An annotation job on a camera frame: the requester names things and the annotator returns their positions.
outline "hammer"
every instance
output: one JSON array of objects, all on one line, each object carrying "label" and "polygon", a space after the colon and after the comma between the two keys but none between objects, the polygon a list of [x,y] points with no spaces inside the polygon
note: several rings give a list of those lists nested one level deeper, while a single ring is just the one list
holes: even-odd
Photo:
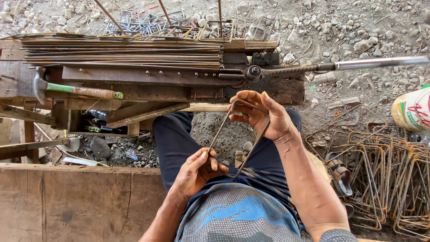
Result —
[{"label": "hammer", "polygon": [[46,69],[43,67],[36,67],[36,77],[33,81],[33,90],[34,94],[43,105],[48,105],[48,99],[45,96],[45,91],[60,91],[67,93],[74,93],[86,96],[94,96],[103,99],[112,99],[118,98],[122,99],[122,92],[115,92],[112,90],[98,89],[98,88],[89,88],[89,87],[73,87],[73,86],[65,86],[54,83],[49,83],[44,80]]}]

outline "dirt ground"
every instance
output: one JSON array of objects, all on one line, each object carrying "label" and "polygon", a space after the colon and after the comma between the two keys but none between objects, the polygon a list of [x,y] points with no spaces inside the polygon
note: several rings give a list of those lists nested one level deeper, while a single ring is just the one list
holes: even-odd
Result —
[{"label": "dirt ground", "polygon": [[[3,1],[0,35],[67,31],[85,34],[104,33],[108,17],[92,0],[34,0]],[[158,1],[104,0],[103,5],[115,19],[124,9],[140,12]],[[168,12],[183,10],[187,20],[198,24],[203,16],[217,17],[215,0],[173,0],[164,2]],[[430,36],[430,2],[427,0],[224,0],[223,19],[235,19],[236,34],[252,38],[255,27],[264,30],[264,38],[277,42],[281,62],[302,65],[307,62],[328,63],[369,57],[428,55]],[[160,7],[147,13],[162,14]],[[336,130],[364,130],[365,123],[383,119],[392,122],[391,105],[401,94],[418,90],[430,78],[428,66],[388,67],[337,71],[335,80],[316,83],[308,75],[305,83],[306,100],[294,108],[303,121],[302,136],[316,131],[335,118],[335,111],[344,114],[353,105],[329,109],[327,105],[345,98],[358,97],[359,102],[374,112],[358,109],[345,117],[359,124],[331,127],[315,136],[311,142],[324,142]],[[209,146],[224,113],[196,113],[192,137],[202,146]],[[83,151],[92,157],[92,137],[82,139]],[[255,132],[246,124],[227,122],[215,149],[221,161],[234,163],[234,152],[242,150],[245,142],[253,142]],[[155,140],[151,136],[138,139],[118,139],[109,144],[109,165],[158,167]],[[128,149],[138,151],[138,160],[125,156]],[[385,241],[401,241],[388,228],[380,232],[356,229],[359,237]]]}]

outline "hammer head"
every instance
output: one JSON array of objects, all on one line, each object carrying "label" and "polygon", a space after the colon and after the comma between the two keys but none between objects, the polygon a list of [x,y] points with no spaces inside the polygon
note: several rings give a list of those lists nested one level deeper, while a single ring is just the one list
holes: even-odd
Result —
[{"label": "hammer head", "polygon": [[43,105],[48,105],[49,101],[45,96],[45,91],[48,88],[48,82],[44,80],[46,69],[43,67],[36,67],[36,77],[33,81],[33,91],[37,100]]}]

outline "man's left hand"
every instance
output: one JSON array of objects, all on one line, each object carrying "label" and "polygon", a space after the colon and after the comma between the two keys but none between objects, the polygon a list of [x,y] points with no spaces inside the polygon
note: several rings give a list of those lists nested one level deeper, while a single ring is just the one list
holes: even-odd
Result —
[{"label": "man's left hand", "polygon": [[218,163],[217,171],[214,171],[211,168],[211,164],[217,163],[214,158],[216,152],[211,149],[208,158],[207,151],[208,148],[201,148],[188,157],[187,161],[181,166],[169,193],[177,192],[184,199],[190,199],[205,186],[210,178],[219,176],[220,171],[228,172],[228,167],[222,163]]}]

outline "bundle of steel rods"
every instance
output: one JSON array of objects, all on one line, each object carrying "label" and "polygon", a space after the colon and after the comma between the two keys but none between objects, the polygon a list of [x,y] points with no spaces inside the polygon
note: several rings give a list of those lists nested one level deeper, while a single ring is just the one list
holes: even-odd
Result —
[{"label": "bundle of steel rods", "polygon": [[341,197],[354,207],[350,223],[372,230],[380,230],[386,224],[404,238],[429,240],[430,149],[427,144],[408,142],[406,130],[396,124],[367,123],[366,132],[335,131],[326,148],[317,151],[312,141],[319,132],[328,132],[330,124],[338,119],[313,132],[305,142],[326,162],[323,157],[335,152],[338,156],[332,159],[341,160],[351,171],[349,183],[353,194]]},{"label": "bundle of steel rods", "polygon": [[219,43],[139,40],[135,36],[30,34],[15,36],[27,63],[35,66],[67,62],[222,68]]}]

